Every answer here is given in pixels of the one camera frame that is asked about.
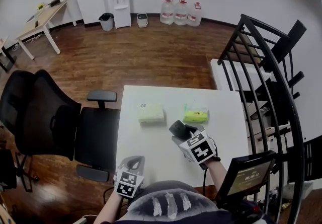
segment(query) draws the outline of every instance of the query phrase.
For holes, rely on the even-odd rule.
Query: black office chair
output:
[[[115,102],[117,95],[93,91],[88,100],[98,101],[100,108],[83,108],[80,113],[81,104],[45,70],[35,74],[17,70],[1,96],[0,120],[15,136],[22,154],[60,155],[72,161],[75,150],[77,161],[94,168],[78,166],[81,176],[107,181],[109,174],[103,169],[115,169],[119,110],[105,109],[104,102]]]
[[[23,165],[18,164],[18,154],[16,154],[17,165],[15,167],[14,159],[12,157],[11,151],[4,149],[0,150],[0,183],[2,184],[3,190],[14,189],[17,187],[17,177],[21,177],[21,181],[24,185],[24,188],[27,192],[32,192],[32,186],[28,189],[26,186],[24,176],[28,177],[29,182],[31,180],[38,181],[38,177],[31,177],[28,173],[26,173],[23,169]]]

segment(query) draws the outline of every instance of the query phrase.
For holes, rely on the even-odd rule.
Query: person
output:
[[[219,191],[227,173],[226,169],[221,162],[214,160],[207,160],[205,164],[216,190]],[[114,223],[122,201],[122,196],[113,191],[94,224]],[[242,203],[249,209],[256,205],[247,200]],[[218,209],[213,201],[179,181],[161,181],[147,186],[129,202],[127,213],[116,223],[148,224],[155,221],[173,221],[180,224],[246,223],[233,213]],[[254,223],[272,222],[259,210]]]

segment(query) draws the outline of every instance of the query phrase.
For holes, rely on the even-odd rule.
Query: black monitor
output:
[[[258,193],[266,184],[276,153],[267,151],[231,160],[225,179],[216,195],[219,207]]]

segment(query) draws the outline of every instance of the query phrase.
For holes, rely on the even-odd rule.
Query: black trash bag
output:
[[[113,14],[111,13],[104,13],[101,15],[101,17],[99,18],[99,21],[107,21],[110,18],[114,18]]]

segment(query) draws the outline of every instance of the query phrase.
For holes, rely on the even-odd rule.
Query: chair armrest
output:
[[[116,102],[117,93],[113,91],[90,91],[87,95],[88,101],[97,101],[97,102]]]

